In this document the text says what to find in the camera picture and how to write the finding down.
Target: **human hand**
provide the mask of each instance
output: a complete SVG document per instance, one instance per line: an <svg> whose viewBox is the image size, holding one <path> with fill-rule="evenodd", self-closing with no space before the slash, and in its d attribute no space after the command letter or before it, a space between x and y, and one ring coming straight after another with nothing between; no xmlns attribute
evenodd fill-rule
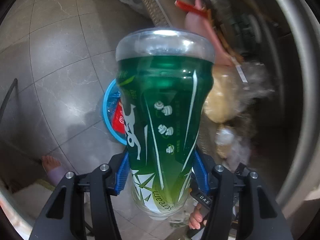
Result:
<svg viewBox="0 0 320 240"><path fill-rule="evenodd" d="M201 204L198 203L193 212L190 214L189 218L189 227L191 229L200 229L200 223L203 220L203 216L200 213Z"/></svg>

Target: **white plastic bag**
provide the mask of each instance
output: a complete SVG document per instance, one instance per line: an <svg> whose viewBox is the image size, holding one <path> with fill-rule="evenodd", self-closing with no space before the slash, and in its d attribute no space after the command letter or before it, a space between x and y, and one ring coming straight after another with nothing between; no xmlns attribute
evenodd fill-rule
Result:
<svg viewBox="0 0 320 240"><path fill-rule="evenodd" d="M141 0L119 0L122 3L129 5L133 10L142 14L146 18L150 18Z"/></svg>

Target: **blue gripper pad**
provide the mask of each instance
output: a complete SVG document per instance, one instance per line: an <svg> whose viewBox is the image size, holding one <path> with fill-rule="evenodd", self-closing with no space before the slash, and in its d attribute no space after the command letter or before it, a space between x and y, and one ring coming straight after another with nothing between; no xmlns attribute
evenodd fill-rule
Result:
<svg viewBox="0 0 320 240"><path fill-rule="evenodd" d="M197 150L195 150L195 156L193 158L192 168L195 173L196 181L198 183L199 189L203 193L208 194L209 192L208 173L205 170L205 167L200 159L200 156Z"/></svg>
<svg viewBox="0 0 320 240"><path fill-rule="evenodd" d="M116 176L116 186L115 191L117 194L120 194L120 191L124 189L125 182L127 181L127 177L129 174L130 166L129 166L129 153L127 152L122 160L122 163L119 167Z"/></svg>

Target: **pink plastic object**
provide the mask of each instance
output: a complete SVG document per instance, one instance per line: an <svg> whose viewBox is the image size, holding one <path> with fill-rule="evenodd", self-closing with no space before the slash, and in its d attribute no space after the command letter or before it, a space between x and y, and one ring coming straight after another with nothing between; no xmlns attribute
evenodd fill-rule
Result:
<svg viewBox="0 0 320 240"><path fill-rule="evenodd" d="M195 0L195 8L201 10L201 0ZM225 51L219 38L212 29L212 26L207 18L198 14L188 12L185 19L185 28L188 31L197 33L206 37L214 46L215 49L215 65L234 66L231 56Z"/></svg>

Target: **red package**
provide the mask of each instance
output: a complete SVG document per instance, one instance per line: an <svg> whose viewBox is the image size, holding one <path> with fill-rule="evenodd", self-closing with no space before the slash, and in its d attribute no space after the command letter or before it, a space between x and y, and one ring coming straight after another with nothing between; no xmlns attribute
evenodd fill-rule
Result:
<svg viewBox="0 0 320 240"><path fill-rule="evenodd" d="M116 106L116 110L112 119L112 128L119 132L124 134L124 119L122 114L122 104L119 100Z"/></svg>

